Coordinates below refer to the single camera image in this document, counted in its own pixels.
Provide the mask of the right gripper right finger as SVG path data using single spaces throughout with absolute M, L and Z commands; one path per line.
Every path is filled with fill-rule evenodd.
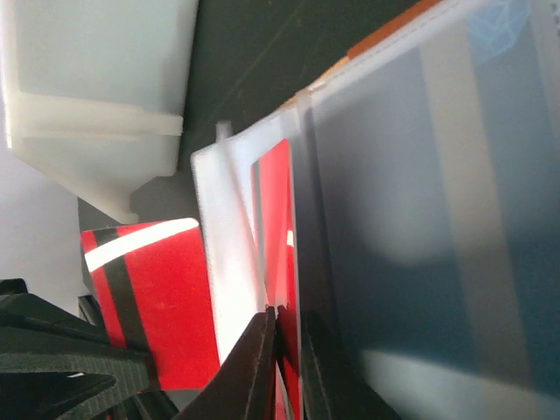
M 308 419 L 397 419 L 355 372 L 340 341 L 314 311 L 301 315 L 304 410 Z

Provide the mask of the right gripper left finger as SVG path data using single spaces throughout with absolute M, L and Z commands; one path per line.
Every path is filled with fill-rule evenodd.
M 276 391 L 276 313 L 256 313 L 217 375 L 177 419 L 272 419 Z

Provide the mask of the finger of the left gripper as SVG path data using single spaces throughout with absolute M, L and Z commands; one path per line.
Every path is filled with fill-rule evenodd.
M 1 282 L 3 419 L 91 419 L 152 383 L 148 353 L 112 346 L 21 278 Z

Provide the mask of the red credit card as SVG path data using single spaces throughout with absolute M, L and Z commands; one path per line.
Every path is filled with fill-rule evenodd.
M 203 389 L 220 360 L 198 221 L 88 230 L 81 243 L 111 344 L 149 352 L 162 390 Z
M 276 312 L 276 365 L 283 397 L 277 419 L 303 419 L 298 273 L 292 205 L 291 145 L 286 139 L 251 167 L 255 242 L 267 304 Z

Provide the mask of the brown leather card holder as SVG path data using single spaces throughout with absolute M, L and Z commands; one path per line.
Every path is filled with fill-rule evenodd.
M 558 2 L 427 5 L 192 155 L 221 360 L 268 305 L 251 167 L 284 139 L 299 320 L 406 419 L 558 418 Z

